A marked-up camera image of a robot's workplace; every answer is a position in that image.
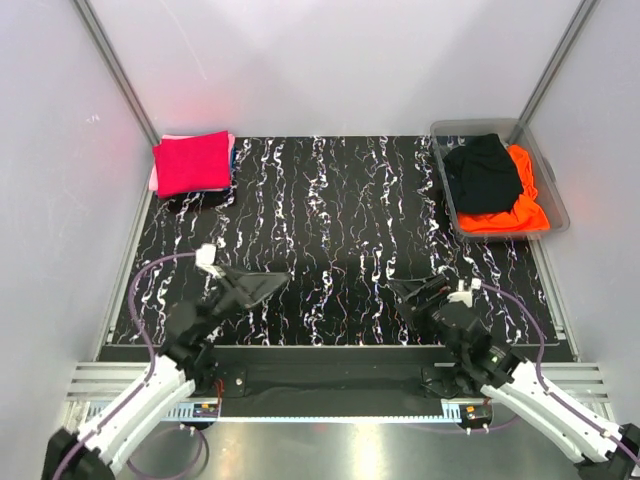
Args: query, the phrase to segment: folded clothing stack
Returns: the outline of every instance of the folded clothing stack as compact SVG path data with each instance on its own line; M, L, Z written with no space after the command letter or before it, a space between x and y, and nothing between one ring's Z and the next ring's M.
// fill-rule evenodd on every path
M160 198L227 190L231 187L234 141L226 131L199 137L163 136L153 147L155 165L149 190Z
M505 149L496 134L474 137L444 159L460 228L472 233L549 230L535 203L529 153L518 145Z

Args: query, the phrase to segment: marble pattern surface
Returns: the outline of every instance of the marble pattern surface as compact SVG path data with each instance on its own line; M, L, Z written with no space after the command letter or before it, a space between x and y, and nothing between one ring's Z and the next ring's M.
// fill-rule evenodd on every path
M218 261L291 272L287 288L231 317L213 337L241 345L405 345L388 278L476 276L514 293L555 341L527 242L463 243L448 220L430 138L305 137L236 140L234 188L153 198L133 272L158 257L218 246ZM211 298L216 285L192 260L170 261L140 282L136 304L154 342L168 307ZM522 313L480 292L475 307L500 339L537 343ZM114 344L139 344L123 303Z

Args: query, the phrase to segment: laundry basket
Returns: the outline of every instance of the laundry basket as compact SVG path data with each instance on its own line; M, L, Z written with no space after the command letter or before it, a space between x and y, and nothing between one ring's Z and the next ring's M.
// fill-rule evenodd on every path
M536 203L542 207L551 228L545 231L517 231L498 233L471 233L460 228L458 214L444 169L444 158L461 139L468 142L471 137L496 133L504 143L516 144L527 150L531 157L535 187L538 189ZM546 159L540 153L531 130L516 119L500 118L487 120L447 120L431 125L431 140L438 171L442 179L445 199L451 222L457 235L466 241L504 241L514 239L539 239L552 232L569 228L567 214L558 189L555 176Z

